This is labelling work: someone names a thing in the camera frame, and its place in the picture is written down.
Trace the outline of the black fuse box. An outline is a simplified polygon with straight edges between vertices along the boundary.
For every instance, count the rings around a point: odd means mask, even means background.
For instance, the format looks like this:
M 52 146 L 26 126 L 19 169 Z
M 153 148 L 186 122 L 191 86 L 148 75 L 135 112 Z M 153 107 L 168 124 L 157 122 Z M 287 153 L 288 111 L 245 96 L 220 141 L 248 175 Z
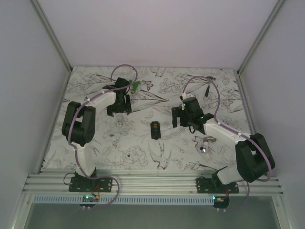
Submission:
M 160 123 L 158 121 L 153 121 L 150 123 L 151 128 L 151 138 L 154 140 L 158 140 L 161 138 L 161 129 Z

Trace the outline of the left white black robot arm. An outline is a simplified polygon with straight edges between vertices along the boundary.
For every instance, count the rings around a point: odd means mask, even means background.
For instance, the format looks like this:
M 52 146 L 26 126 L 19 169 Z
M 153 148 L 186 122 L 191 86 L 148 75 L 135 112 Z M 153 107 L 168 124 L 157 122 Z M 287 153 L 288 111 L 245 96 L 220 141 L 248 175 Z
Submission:
M 66 110 L 61 132 L 68 144 L 74 148 L 77 164 L 76 174 L 82 176 L 80 186 L 88 192 L 97 187 L 96 167 L 92 158 L 91 141 L 96 132 L 97 116 L 106 111 L 108 116 L 132 111 L 130 83 L 118 78 L 113 85 L 107 85 L 91 99 L 83 103 L 71 101 Z

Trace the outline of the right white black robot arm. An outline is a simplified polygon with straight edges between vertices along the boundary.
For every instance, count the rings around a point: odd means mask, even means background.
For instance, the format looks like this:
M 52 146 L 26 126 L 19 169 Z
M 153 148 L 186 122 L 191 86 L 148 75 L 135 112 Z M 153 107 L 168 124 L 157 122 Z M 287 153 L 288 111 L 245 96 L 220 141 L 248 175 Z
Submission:
M 236 164 L 213 174 L 213 191 L 222 193 L 228 188 L 228 184 L 233 182 L 265 182 L 272 176 L 275 161 L 262 134 L 243 134 L 222 124 L 213 114 L 204 114 L 195 97 L 186 98 L 182 100 L 181 106 L 172 108 L 172 118 L 174 128 L 178 126 L 177 119 L 180 119 L 180 126 L 211 136 L 234 150 Z

